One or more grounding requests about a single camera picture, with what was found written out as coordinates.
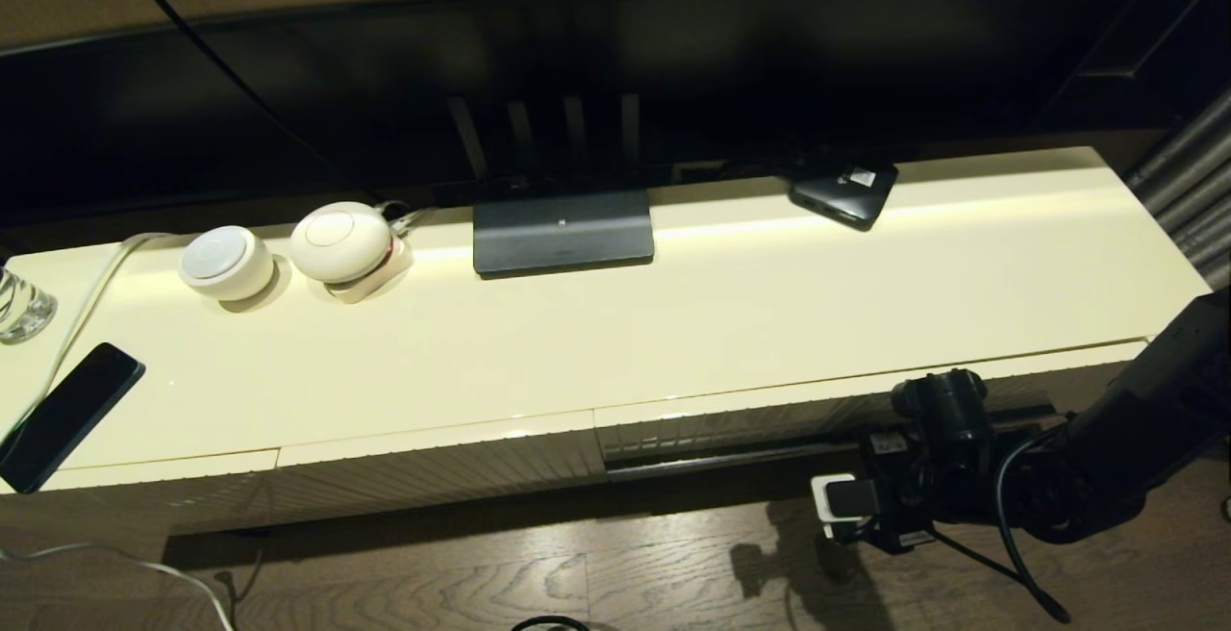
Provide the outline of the cream drawer with dark handle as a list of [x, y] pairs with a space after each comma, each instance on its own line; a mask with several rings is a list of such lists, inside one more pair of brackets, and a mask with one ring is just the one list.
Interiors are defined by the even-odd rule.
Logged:
[[[996, 421], [1006, 422], [1016, 411], [1064, 412], [1089, 406], [1144, 351], [1145, 343], [1114, 341], [1018, 358], [959, 360], [956, 367], [981, 378], [988, 390], [986, 410]], [[860, 426], [901, 421], [890, 402], [892, 389], [950, 369], [894, 369], [598, 410], [596, 435], [611, 470], [716, 454], [726, 448], [835, 437]]]

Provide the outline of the cream ribbed cabinet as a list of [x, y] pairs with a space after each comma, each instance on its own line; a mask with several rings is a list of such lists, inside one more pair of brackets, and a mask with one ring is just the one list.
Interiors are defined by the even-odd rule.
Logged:
[[[869, 232], [801, 210], [779, 180], [650, 202], [649, 264], [496, 280], [473, 268], [470, 212], [435, 212], [406, 276], [357, 305], [291, 266], [288, 226], [260, 229], [279, 276], [233, 310], [178, 279], [183, 240], [149, 242], [65, 360], [110, 342], [145, 375], [59, 470], [581, 411], [596, 429], [598, 410], [655, 400], [1149, 342], [1208, 290], [1089, 148], [906, 164]], [[0, 526], [100, 541], [272, 525], [267, 478], [241, 517], [166, 530], [59, 517], [0, 483]]]

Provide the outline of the black set-top box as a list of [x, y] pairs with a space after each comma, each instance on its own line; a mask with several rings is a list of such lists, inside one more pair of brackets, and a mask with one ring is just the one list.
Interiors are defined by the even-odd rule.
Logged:
[[824, 164], [792, 180], [788, 198], [800, 209], [867, 232], [888, 205], [896, 181], [892, 164]]

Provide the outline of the wide cream ribbed cabinet door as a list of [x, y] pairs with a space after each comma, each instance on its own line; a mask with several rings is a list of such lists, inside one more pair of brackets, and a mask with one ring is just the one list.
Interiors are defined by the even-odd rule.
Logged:
[[265, 506], [278, 524], [598, 485], [608, 474], [593, 412], [281, 448]]

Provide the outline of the black flat screen television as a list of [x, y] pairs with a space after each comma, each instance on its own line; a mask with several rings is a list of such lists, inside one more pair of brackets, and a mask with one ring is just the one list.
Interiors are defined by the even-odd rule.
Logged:
[[628, 178], [789, 140], [1153, 128], [1129, 0], [436, 0], [0, 53], [0, 226], [309, 191]]

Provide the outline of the cream device dock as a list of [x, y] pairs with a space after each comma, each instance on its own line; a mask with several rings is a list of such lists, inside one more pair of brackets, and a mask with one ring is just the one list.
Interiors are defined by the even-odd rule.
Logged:
[[373, 271], [352, 280], [326, 282], [323, 288], [342, 305], [357, 305], [391, 288], [406, 276], [410, 267], [412, 267], [412, 248], [409, 248], [401, 237], [394, 236], [382, 263]]

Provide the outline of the white dome shaped device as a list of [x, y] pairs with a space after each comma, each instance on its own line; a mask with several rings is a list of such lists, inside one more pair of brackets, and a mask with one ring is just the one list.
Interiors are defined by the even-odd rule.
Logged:
[[390, 255], [394, 232], [372, 205], [327, 203], [303, 216], [289, 237], [291, 262], [308, 279], [342, 284], [377, 271]]

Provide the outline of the narrow cream ribbed cabinet door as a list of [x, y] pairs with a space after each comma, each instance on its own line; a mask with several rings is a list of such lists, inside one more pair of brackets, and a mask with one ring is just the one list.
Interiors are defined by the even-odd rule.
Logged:
[[59, 517], [101, 520], [110, 526], [194, 526], [241, 517], [279, 451], [238, 451], [203, 458], [68, 467], [54, 474], [32, 504]]

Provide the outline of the small white round speaker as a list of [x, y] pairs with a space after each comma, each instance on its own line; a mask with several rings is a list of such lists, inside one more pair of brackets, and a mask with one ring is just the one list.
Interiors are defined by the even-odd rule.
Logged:
[[275, 279], [275, 258], [263, 240], [241, 226], [193, 237], [182, 250], [178, 276], [186, 287], [219, 303], [256, 296]]

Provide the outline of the black smartphone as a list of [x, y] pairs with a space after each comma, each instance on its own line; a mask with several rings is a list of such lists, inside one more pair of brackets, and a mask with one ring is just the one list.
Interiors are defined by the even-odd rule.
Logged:
[[16, 493], [39, 491], [144, 371], [119, 347], [95, 346], [0, 442], [0, 481]]

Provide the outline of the clear drinking glass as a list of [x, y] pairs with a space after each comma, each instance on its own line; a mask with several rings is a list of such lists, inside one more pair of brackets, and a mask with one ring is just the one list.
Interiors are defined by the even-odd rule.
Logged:
[[58, 308], [53, 294], [0, 267], [0, 343], [17, 344], [38, 336]]

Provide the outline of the grey television base plate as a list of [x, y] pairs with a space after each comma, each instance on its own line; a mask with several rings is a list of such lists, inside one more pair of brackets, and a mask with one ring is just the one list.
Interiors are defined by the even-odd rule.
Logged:
[[473, 267], [481, 279], [648, 264], [654, 257], [643, 189], [473, 207]]

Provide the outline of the dark wooden wall frame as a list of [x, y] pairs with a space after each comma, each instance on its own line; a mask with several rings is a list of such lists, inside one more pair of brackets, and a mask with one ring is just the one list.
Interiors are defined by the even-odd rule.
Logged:
[[1130, 0], [1034, 119], [1046, 130], [1172, 128], [1231, 89], [1231, 0]]

